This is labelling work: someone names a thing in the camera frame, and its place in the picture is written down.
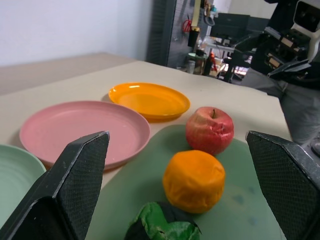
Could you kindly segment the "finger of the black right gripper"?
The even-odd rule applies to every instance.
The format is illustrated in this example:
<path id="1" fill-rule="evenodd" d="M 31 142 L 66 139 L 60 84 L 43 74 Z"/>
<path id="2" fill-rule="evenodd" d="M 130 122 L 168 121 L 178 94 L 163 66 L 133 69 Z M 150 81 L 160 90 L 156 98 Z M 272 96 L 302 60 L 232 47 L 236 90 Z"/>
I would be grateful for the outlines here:
<path id="1" fill-rule="evenodd" d="M 271 71 L 270 73 L 267 74 L 268 77 L 282 73 L 282 72 L 299 72 L 302 71 L 306 68 L 309 68 L 310 65 L 310 60 L 305 59 L 302 61 L 290 61 L 287 63 L 282 64 L 280 67 L 276 68 L 275 70 Z"/>
<path id="2" fill-rule="evenodd" d="M 238 42 L 236 42 L 234 45 L 234 49 L 237 51 L 251 51 L 252 49 L 255 49 L 258 46 L 260 46 L 264 40 L 264 33 L 249 34 L 241 38 Z"/>

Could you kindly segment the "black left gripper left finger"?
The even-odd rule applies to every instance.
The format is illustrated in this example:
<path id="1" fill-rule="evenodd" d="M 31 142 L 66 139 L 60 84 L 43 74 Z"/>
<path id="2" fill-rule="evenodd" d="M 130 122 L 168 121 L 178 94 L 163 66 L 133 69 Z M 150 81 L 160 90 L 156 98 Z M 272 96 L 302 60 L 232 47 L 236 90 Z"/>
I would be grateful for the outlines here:
<path id="1" fill-rule="evenodd" d="M 100 195 L 110 141 L 100 131 L 70 142 L 0 229 L 2 240 L 84 240 Z"/>

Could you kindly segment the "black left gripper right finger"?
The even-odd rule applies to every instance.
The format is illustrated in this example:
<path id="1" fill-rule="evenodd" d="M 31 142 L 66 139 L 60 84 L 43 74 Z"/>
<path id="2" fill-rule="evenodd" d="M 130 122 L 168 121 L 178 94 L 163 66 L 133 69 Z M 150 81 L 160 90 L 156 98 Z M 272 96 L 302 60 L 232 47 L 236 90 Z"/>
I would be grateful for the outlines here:
<path id="1" fill-rule="evenodd" d="M 258 182 L 288 240 L 320 238 L 320 163 L 298 144 L 258 131 L 245 137 Z"/>

